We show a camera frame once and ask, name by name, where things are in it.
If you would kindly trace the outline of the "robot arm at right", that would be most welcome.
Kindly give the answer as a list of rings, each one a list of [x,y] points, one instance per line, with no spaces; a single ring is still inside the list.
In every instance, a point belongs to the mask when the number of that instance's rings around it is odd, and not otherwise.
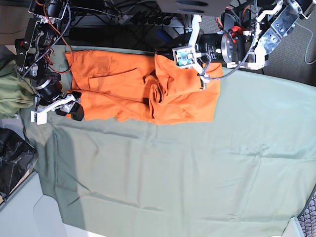
[[[47,122],[51,111],[59,116],[70,115],[71,119],[81,121],[84,117],[80,104],[80,92],[64,93],[61,76],[71,69],[58,71],[53,68],[51,56],[53,47],[64,40],[67,31],[58,30],[58,23],[67,17],[72,19],[67,0],[33,0],[28,12],[32,14],[25,36],[15,41],[17,52],[16,68],[21,80],[27,83],[34,97],[31,122],[38,125]]]

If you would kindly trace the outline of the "robot arm at left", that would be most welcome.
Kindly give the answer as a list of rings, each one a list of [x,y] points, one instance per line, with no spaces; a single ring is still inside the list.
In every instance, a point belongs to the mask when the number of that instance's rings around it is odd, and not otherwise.
[[[233,71],[263,69],[281,40],[299,19],[309,19],[315,7],[314,0],[247,0],[224,10],[215,19],[219,32],[212,34],[200,33],[201,16],[194,15],[188,46],[202,83],[216,79],[206,71],[211,63]]]

